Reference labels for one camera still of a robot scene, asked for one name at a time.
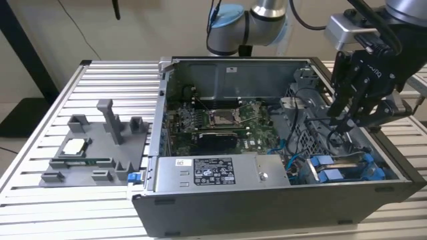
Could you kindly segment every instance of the wire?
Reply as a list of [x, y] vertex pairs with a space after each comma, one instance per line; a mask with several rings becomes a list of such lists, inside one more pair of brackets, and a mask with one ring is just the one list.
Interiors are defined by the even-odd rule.
[[5, 150], [5, 151], [11, 152], [11, 153], [14, 153], [14, 154], [19, 154], [17, 151], [14, 151], [14, 150], [11, 150], [11, 149], [7, 149], [7, 148], [5, 148], [5, 147], [2, 147], [2, 146], [0, 146], [0, 149]]
[[365, 151], [357, 151], [357, 152], [353, 152], [348, 155], [333, 155], [332, 157], [333, 158], [348, 158], [348, 157], [352, 157], [353, 155], [358, 155], [358, 154], [368, 154]]
[[293, 138], [293, 135], [294, 135], [294, 132], [296, 132], [296, 129], [297, 129], [298, 120], [300, 120], [300, 105], [298, 105], [298, 102], [297, 102], [297, 98], [298, 98], [298, 94], [300, 94], [301, 90], [313, 90], [313, 91], [318, 92], [318, 90], [312, 88], [312, 87], [302, 87], [294, 93], [296, 115], [294, 115], [294, 121], [293, 121], [293, 126], [291, 126], [291, 133], [289, 134], [287, 139], [286, 139], [286, 142], [287, 142], [286, 150], [287, 150], [289, 154], [291, 154], [293, 156], [296, 155], [296, 153], [290, 149], [290, 142], [291, 142], [291, 138]]
[[206, 25], [206, 33], [207, 34], [210, 34], [211, 12], [213, 12], [213, 8], [214, 8], [214, 2], [215, 2], [215, 0], [213, 0], [213, 2], [211, 2], [211, 8], [210, 8], [209, 14], [207, 14], [207, 25]]
[[209, 46], [209, 39], [210, 39], [210, 35], [211, 35], [211, 30], [213, 30], [213, 26], [214, 26], [214, 22], [217, 20], [217, 17], [219, 15], [219, 11], [221, 11], [221, 6], [222, 6], [222, 1], [223, 0], [219, 0], [218, 4], [217, 4], [217, 7], [213, 11], [213, 7], [214, 7], [214, 1], [213, 0], [213, 3], [211, 3], [211, 8], [210, 8], [210, 11], [209, 11], [209, 14], [207, 14], [207, 36], [206, 36], [206, 48], [210, 49], [210, 46]]
[[273, 152], [275, 152], [275, 151], [283, 150], [285, 147], [286, 147], [286, 140], [285, 140], [285, 139], [281, 139], [281, 147], [279, 147], [279, 148], [270, 149], [269, 152], [267, 152], [267, 155], [271, 155]]
[[59, 3], [59, 5], [61, 5], [62, 9], [65, 10], [66, 14], [69, 15], [71, 21], [74, 22], [74, 25], [77, 26], [77, 28], [78, 28], [78, 30], [79, 30], [79, 32], [81, 32], [81, 34], [82, 34], [82, 37], [83, 37], [83, 40], [85, 40], [86, 44], [87, 44], [89, 47], [93, 49], [93, 51], [94, 51], [95, 55], [98, 56], [99, 60], [103, 60], [102, 57], [101, 57], [101, 55], [99, 55], [99, 53], [95, 51], [94, 47], [93, 47], [91, 44], [89, 43], [87, 37], [86, 37], [86, 35], [83, 34], [83, 31], [82, 31], [82, 29], [81, 29], [81, 27], [79, 27], [75, 19], [74, 19], [73, 16], [70, 15], [70, 13], [69, 13], [69, 11], [67, 11], [63, 3], [62, 3], [62, 0], [58, 0], [58, 3]]
[[300, 155], [301, 155], [301, 154], [298, 153], [298, 154], [296, 154], [296, 155], [291, 157], [291, 159], [289, 160], [289, 163], [287, 163], [287, 165], [286, 165], [286, 169], [285, 169], [285, 170], [289, 170], [289, 169], [291, 168], [291, 165], [293, 165], [296, 159], [300, 157]]
[[286, 150], [287, 150], [289, 154], [291, 154], [291, 155], [296, 155], [296, 153], [290, 149], [290, 142], [291, 142], [291, 138], [293, 138], [293, 135], [294, 135], [294, 132], [297, 129], [297, 123], [300, 120], [300, 105], [297, 103], [297, 97], [294, 97], [294, 102], [296, 102], [296, 115], [294, 115], [294, 121], [293, 121], [293, 126], [291, 126], [291, 133], [289, 134], [287, 139], [286, 139], [286, 142], [287, 142]]
[[300, 13], [297, 12], [294, 0], [289, 0], [289, 5], [290, 5], [290, 7], [291, 7], [291, 10], [293, 10], [293, 14], [294, 14], [294, 16], [296, 16], [296, 19], [298, 20], [300, 24], [301, 24], [305, 28], [308, 28], [308, 29], [310, 29], [310, 30], [314, 30], [314, 31], [322, 31], [322, 30], [328, 29], [328, 26], [312, 26], [312, 25], [309, 25], [309, 24], [304, 21], [304, 19], [302, 19], [301, 16], [300, 16]]

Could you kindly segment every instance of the metal frame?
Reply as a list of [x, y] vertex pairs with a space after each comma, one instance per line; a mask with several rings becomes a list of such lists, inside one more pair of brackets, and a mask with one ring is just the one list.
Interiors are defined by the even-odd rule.
[[[0, 186], [2, 239], [147, 239], [147, 233], [127, 200], [126, 186], [39, 188], [41, 172], [49, 166], [67, 134], [73, 113], [89, 113], [90, 121], [101, 121], [94, 111], [98, 99], [117, 99], [114, 110], [126, 119], [138, 113], [151, 122], [150, 109], [157, 105], [158, 62], [95, 61], [79, 67], [42, 124], [7, 170]], [[413, 118], [386, 124], [385, 135], [409, 162], [427, 179], [427, 129]], [[146, 153], [150, 149], [150, 138]], [[210, 240], [293, 239], [426, 239], [427, 188], [402, 203], [384, 206], [358, 225], [316, 227], [267, 232], [202, 236]]]

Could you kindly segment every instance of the blue cable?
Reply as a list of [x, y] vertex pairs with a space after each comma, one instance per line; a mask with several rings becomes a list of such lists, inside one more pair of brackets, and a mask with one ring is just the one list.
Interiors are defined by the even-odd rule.
[[279, 148], [274, 148], [274, 149], [270, 149], [267, 154], [273, 154], [273, 152], [275, 151], [281, 151], [283, 148], [286, 147], [286, 140], [285, 139], [281, 139], [281, 147]]
[[289, 160], [287, 166], [286, 166], [286, 170], [289, 170], [291, 168], [291, 165], [294, 163], [294, 160], [298, 158], [301, 154], [296, 154], [291, 159]]

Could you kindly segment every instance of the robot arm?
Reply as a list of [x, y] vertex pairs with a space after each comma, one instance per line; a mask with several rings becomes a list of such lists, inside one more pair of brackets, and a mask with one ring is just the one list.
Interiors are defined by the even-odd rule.
[[[377, 9], [364, 0], [349, 2], [356, 9], [334, 14], [325, 31], [341, 50], [332, 79], [336, 99], [328, 112], [340, 133], [354, 125], [378, 127], [413, 114], [400, 92], [427, 62], [427, 14], [422, 11], [427, 1], [388, 0]], [[346, 116], [338, 119], [348, 106]]]
[[238, 53], [239, 46], [267, 46], [286, 31], [286, 0], [258, 0], [250, 11], [221, 2], [211, 11], [206, 46], [218, 56]]

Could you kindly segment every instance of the black pole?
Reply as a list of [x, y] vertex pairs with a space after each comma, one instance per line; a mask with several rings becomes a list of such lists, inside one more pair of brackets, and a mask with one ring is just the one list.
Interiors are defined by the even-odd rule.
[[41, 89], [46, 102], [53, 105], [61, 93], [7, 0], [0, 0], [0, 30]]
[[253, 45], [241, 45], [239, 46], [239, 57], [251, 57], [253, 56]]
[[61, 93], [7, 0], [0, 0], [0, 30], [45, 97], [21, 100], [0, 123], [0, 137], [25, 138], [34, 133]]

